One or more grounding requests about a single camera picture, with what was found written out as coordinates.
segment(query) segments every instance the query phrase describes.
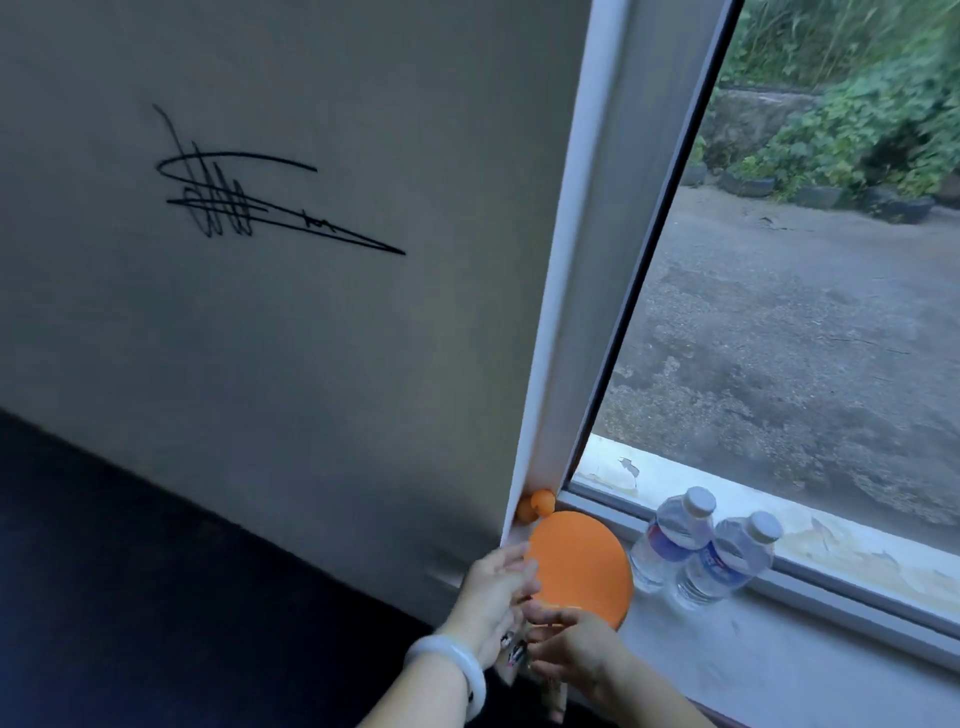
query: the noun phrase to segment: bottle label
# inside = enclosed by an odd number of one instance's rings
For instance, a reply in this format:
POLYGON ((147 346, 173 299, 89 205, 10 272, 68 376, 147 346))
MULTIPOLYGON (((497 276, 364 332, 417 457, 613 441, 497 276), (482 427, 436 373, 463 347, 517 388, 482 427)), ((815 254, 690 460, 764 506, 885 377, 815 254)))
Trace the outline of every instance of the bottle label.
POLYGON ((650 527, 647 528, 647 543, 650 544, 650 548, 664 561, 679 563, 686 561, 690 554, 693 553, 689 548, 677 546, 670 541, 670 538, 663 533, 663 529, 660 528, 660 524, 656 521, 651 523, 650 527))
POLYGON ((704 571, 709 574, 717 584, 722 584, 731 591, 742 587, 750 581, 749 573, 743 573, 742 571, 733 569, 727 565, 727 562, 720 558, 717 549, 713 547, 713 541, 700 550, 700 563, 703 565, 704 571))

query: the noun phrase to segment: scribble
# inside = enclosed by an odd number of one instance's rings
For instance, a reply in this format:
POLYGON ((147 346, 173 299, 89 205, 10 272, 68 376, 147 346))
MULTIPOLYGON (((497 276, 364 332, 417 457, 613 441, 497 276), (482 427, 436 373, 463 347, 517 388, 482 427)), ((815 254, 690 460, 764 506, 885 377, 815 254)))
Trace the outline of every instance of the scribble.
POLYGON ((400 248, 381 243, 359 232, 341 228, 328 220, 313 217, 304 209, 294 210, 251 197, 244 191, 240 181, 236 179, 228 181, 227 175, 224 174, 216 159, 256 159, 296 167, 314 174, 318 172, 316 167, 292 159, 251 152, 201 152, 196 142, 191 143, 193 152, 184 152, 170 117, 157 104, 154 104, 154 109, 163 117, 179 152, 176 157, 162 159, 156 164, 157 172, 165 178, 183 183, 182 197, 171 198, 166 202, 168 205, 186 207, 197 227, 207 237, 223 235, 225 229, 223 221, 226 219, 238 235, 252 236, 253 223, 262 223, 293 231, 308 232, 311 235, 373 248, 384 253, 407 255, 400 248), (182 165, 181 169, 176 167, 178 164, 182 165), (177 170, 180 174, 170 171, 171 169, 177 170))

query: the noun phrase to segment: white bangle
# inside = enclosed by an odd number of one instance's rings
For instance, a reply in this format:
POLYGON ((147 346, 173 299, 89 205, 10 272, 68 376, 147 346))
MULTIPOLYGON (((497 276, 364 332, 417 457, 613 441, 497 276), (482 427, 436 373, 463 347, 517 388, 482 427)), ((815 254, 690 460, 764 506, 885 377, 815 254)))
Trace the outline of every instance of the white bangle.
POLYGON ((487 681, 473 653, 447 635, 429 635, 410 645, 407 656, 403 658, 403 666, 407 667, 415 657, 424 652, 441 654, 463 671, 469 688, 466 722, 476 718, 487 699, 487 681))

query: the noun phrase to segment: window frame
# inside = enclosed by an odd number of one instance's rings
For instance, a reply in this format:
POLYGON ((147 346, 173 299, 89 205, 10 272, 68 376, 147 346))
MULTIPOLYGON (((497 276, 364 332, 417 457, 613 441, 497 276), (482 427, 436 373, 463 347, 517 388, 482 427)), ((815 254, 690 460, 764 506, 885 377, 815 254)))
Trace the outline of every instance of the window frame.
MULTIPOLYGON (((594 0, 505 537, 543 488, 625 539, 653 515, 575 473, 742 7, 594 0)), ((960 672, 960 629, 921 608, 784 559, 752 588, 960 672)))

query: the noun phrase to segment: water bottle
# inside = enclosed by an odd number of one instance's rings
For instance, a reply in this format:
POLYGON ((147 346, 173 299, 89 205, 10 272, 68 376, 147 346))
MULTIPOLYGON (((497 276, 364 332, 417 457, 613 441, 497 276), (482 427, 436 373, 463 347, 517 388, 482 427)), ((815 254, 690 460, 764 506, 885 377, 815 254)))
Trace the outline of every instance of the water bottle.
POLYGON ((694 486, 657 509, 657 517, 630 549, 634 586, 651 594, 675 574, 713 535, 717 501, 706 488, 694 486))
POLYGON ((782 535, 780 522, 766 511, 720 521, 713 539, 684 564, 670 602, 693 610, 720 601, 773 566, 774 541, 782 535))

